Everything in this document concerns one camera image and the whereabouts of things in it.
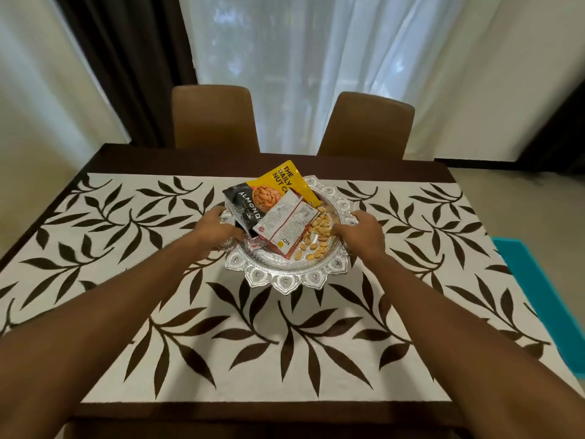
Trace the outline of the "dark brown curtain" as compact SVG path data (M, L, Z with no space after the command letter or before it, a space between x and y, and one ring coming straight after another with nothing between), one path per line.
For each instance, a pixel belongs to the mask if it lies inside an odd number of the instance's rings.
M172 90L198 83L179 0L55 0L131 144L174 148Z
M516 161L523 171L585 174L585 78Z

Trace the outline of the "teal floor mat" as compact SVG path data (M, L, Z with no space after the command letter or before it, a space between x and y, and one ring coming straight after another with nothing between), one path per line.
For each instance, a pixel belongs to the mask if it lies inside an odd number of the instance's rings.
M563 361L578 379L585 380L585 332L525 244L494 237L493 243L552 337Z

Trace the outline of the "person's left hand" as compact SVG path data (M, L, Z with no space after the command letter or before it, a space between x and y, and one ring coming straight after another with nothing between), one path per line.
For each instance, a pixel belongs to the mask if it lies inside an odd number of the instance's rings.
M186 243L190 260L193 263L206 258L211 251L221 244L221 225L231 225L221 222L224 206L214 206L208 210L195 225L195 228L186 235Z

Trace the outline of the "person's right forearm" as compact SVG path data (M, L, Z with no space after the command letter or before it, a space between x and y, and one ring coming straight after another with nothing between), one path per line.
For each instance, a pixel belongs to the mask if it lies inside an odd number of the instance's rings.
M384 250L351 251L376 276L476 439L585 439L585 398L559 376Z

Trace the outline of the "white leaf-print table cloth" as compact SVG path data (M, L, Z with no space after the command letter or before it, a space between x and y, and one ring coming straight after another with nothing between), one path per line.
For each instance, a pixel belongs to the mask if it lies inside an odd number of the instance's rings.
M94 288L194 227L243 178L88 174L0 272L0 334ZM377 218L399 264L583 395L456 183L322 180ZM189 266L85 403L447 401L374 274L283 295L267 274Z

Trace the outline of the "ornate silver tray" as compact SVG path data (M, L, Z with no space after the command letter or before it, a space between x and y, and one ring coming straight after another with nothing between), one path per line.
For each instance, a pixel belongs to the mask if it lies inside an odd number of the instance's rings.
M316 176L304 176L304 179L323 202L330 227L335 223L357 224L351 202L342 197L340 189L331 181L321 181ZM244 272L250 287L271 285L283 295L290 294L300 285L323 288L328 276L345 274L350 267L349 249L337 236L328 239L324 252L318 250L318 258L309 260L307 256L314 252L310 248L296 249L301 253L299 259L295 259L296 253L287 259L264 247L251 251L248 242L228 241L220 248L227 252L226 269Z

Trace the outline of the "white sheer curtain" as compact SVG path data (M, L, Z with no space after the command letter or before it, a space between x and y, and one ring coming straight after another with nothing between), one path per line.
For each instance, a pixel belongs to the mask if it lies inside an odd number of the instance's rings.
M201 84L252 95L261 151L317 154L342 92L415 108L430 160L470 55L504 0L179 0Z

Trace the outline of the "brown upholstered chair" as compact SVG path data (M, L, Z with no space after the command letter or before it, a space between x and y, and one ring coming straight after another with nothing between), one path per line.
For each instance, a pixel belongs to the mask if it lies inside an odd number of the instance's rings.
M172 89L176 149L260 154L250 91L234 85Z
M401 101L342 92L328 120L318 156L402 160L415 108Z

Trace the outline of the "pile of loose nuts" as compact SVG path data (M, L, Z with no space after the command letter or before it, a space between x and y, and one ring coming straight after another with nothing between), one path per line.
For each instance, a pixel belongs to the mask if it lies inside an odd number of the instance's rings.
M338 238L332 235L332 227L338 215L330 205L318 206L318 215L301 237L292 260L295 262L317 262L324 260Z

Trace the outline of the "white and red snack packet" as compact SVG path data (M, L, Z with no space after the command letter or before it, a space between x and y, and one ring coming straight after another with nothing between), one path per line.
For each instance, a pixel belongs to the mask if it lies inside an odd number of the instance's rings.
M290 259L319 212L294 189L287 191L252 231L278 255Z

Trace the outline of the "person's right hand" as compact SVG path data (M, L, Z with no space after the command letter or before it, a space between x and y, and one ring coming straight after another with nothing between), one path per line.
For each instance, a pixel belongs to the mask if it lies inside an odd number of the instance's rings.
M352 225L354 236L352 239L342 240L368 269L374 270L387 257L383 229L368 212L358 210L352 215L357 218L357 223Z

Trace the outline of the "black almond packet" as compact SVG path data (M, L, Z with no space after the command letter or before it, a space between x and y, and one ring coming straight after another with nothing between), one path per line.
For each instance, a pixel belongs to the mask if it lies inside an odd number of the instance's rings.
M253 229L288 191L283 184L254 180L223 190L225 206L249 237L257 237Z

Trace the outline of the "yellow nut packet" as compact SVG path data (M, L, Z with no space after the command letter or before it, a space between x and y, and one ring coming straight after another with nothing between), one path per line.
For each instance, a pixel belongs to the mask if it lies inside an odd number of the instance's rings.
M254 205L263 213L269 212L289 190L300 194L315 208L322 203L290 160L246 184L252 189Z

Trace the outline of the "person's left forearm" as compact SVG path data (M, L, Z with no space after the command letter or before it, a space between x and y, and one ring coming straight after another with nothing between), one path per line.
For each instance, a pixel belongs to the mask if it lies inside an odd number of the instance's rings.
M219 242L192 232L0 338L0 439L52 439L183 272Z

